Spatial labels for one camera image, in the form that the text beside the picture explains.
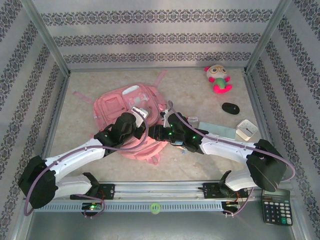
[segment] beige floor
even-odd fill
[[[92,106],[72,95],[78,91],[91,99],[111,90],[134,83],[153,84],[160,70],[76,72],[72,73],[65,96],[50,156],[69,151],[90,139],[97,132]],[[198,116],[202,122],[235,128],[248,119],[257,125],[244,79],[239,69],[228,71],[233,89],[225,94],[215,94],[202,68],[170,69],[158,89],[166,100],[171,100],[177,111],[184,116]],[[240,108],[238,115],[231,115],[221,108],[225,102],[235,103]],[[257,142],[257,132],[250,142]],[[92,173],[99,181],[175,181],[218,180],[227,170],[241,169],[234,161],[213,155],[187,152],[167,145],[160,152],[157,166],[146,161],[131,160],[117,152],[91,162],[72,172]]]

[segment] calculator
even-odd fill
[[[266,224],[292,226],[290,191],[277,189],[275,192],[262,190],[262,214]]]

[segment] wall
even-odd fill
[[[0,240],[23,195],[17,182],[42,154],[64,75],[18,0],[0,0]]]
[[[251,73],[273,142],[295,166],[310,239],[320,239],[319,19],[319,1],[292,1]]]
[[[35,0],[71,70],[245,67],[279,0]]]

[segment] plush doll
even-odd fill
[[[227,70],[219,65],[213,65],[211,67],[206,66],[204,68],[206,77],[210,83],[213,83],[213,91],[217,94],[224,94],[232,89],[231,84],[227,84],[230,81],[230,77],[227,76]]]

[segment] black computer mouse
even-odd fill
[[[222,110],[227,112],[228,114],[233,114],[233,115],[237,115],[238,113],[240,113],[240,108],[230,102],[225,102],[224,104],[222,104]]]

